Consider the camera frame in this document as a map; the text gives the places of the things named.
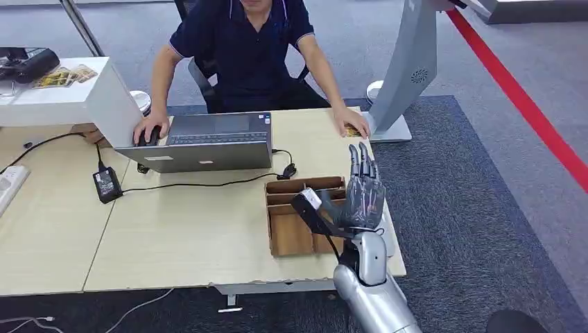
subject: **laptop keyboard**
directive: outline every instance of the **laptop keyboard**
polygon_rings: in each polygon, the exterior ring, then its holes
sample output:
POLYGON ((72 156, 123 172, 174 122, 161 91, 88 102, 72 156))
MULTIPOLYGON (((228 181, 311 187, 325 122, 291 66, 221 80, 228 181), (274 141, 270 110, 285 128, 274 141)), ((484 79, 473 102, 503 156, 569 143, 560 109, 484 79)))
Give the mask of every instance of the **laptop keyboard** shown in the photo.
POLYGON ((239 142, 266 141, 268 133, 237 133, 213 135, 174 135, 168 144, 228 144, 239 142))

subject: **red floor line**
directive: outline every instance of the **red floor line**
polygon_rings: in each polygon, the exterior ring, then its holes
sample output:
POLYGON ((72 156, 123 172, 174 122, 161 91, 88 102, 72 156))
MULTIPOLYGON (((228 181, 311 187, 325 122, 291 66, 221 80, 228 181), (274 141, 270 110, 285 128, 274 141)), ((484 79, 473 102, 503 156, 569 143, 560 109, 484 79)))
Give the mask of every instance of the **red floor line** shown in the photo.
POLYGON ((576 179, 576 182, 588 193, 588 166, 576 155, 576 152, 564 141, 551 125, 537 104, 529 97, 523 87, 502 65, 496 55, 484 43, 480 35, 467 23, 456 9, 447 11, 447 15, 472 48, 490 75, 499 84, 502 91, 519 109, 525 120, 539 135, 547 148, 556 156, 563 166, 576 179))

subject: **cardboard divider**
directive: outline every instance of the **cardboard divider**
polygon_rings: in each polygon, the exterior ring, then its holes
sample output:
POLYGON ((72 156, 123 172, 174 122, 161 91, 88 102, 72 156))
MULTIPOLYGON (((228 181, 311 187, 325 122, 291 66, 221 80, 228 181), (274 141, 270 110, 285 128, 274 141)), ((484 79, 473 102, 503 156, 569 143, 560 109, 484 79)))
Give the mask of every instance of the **cardboard divider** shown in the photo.
MULTIPOLYGON (((343 177, 305 178, 280 180, 266 184, 268 208, 268 236, 271 253, 275 257, 284 255, 310 255, 332 253, 327 238, 312 234, 306 223, 298 216, 290 201, 305 188, 329 190, 335 205, 345 202, 345 179, 343 177)), ((332 237, 338 252, 343 250, 343 239, 332 237)))

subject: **white cable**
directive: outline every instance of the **white cable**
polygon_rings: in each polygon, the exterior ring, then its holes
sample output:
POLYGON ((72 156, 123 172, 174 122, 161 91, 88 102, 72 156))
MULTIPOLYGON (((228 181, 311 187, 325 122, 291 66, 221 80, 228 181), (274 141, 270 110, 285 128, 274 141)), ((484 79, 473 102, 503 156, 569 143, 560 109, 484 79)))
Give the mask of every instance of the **white cable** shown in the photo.
POLYGON ((131 312, 133 312, 134 310, 140 308, 140 307, 144 307, 145 305, 149 305, 153 302, 157 302, 158 300, 161 300, 162 298, 166 297, 167 295, 169 295, 175 288, 169 289, 165 294, 161 295, 158 298, 154 298, 148 302, 145 303, 141 303, 139 305, 137 305, 136 307, 133 307, 132 309, 130 309, 129 311, 127 311, 120 319, 119 321, 116 322, 116 324, 114 324, 114 326, 112 326, 108 331, 106 331, 106 333, 110 333, 112 332, 116 327, 118 327, 120 325, 120 323, 123 321, 123 319, 130 314, 131 312))
POLYGON ((1 319, 0 320, 0 324, 4 324, 4 323, 11 323, 13 321, 25 321, 24 323, 22 323, 21 325, 19 325, 18 327, 16 327, 15 329, 13 329, 12 331, 10 331, 9 333, 13 333, 16 330, 18 330, 19 328, 25 326, 25 324, 29 323, 29 322, 34 322, 36 326, 41 327, 41 328, 45 328, 48 330, 53 330, 56 331, 57 333, 64 333, 62 330, 60 330, 58 327, 55 326, 48 326, 48 325, 43 325, 41 323, 39 323, 39 319, 42 319, 44 321, 53 321, 54 317, 39 317, 39 318, 33 318, 33 317, 18 317, 18 318, 10 318, 10 319, 1 319))
POLYGON ((18 325, 17 327, 15 327, 15 328, 14 328, 12 331, 10 331, 9 333, 14 333, 14 332, 16 332, 16 331, 17 331, 19 328, 21 328, 21 327, 25 326, 26 324, 30 323, 31 321, 32 321, 31 319, 29 319, 29 320, 25 321, 24 323, 22 323, 22 324, 18 325))

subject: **laptop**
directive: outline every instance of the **laptop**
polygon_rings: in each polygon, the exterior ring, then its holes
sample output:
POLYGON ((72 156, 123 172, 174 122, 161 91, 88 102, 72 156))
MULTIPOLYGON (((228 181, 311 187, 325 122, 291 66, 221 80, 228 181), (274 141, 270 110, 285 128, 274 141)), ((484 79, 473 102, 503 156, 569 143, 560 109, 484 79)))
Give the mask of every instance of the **laptop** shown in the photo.
POLYGON ((269 112, 176 116, 157 144, 116 151, 160 173, 268 169, 271 129, 269 112))

